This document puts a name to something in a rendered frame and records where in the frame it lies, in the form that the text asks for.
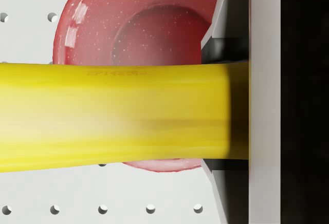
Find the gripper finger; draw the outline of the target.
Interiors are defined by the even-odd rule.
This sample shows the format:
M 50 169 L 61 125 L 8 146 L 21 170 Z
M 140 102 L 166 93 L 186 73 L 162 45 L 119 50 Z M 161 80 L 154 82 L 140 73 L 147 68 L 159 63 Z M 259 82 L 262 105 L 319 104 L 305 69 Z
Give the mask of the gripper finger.
M 201 165 L 212 185 L 220 224 L 248 224 L 248 160 L 202 159 Z
M 211 25 L 201 41 L 203 64 L 249 60 L 249 0 L 217 0 Z

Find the banana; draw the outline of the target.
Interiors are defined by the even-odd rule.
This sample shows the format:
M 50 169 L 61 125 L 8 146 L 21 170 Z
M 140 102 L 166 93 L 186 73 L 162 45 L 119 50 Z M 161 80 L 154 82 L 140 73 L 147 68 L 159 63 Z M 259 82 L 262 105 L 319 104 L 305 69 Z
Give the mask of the banana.
M 0 63 L 0 173 L 249 157 L 247 63 Z

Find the red plate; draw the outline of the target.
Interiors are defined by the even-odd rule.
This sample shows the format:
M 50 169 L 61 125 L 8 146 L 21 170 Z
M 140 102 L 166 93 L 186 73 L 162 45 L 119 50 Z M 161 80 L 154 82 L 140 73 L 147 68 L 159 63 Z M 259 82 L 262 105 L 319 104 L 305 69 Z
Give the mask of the red plate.
M 217 0 L 68 0 L 53 62 L 73 66 L 203 65 L 201 41 Z M 201 158 L 123 162 L 153 172 L 200 167 Z

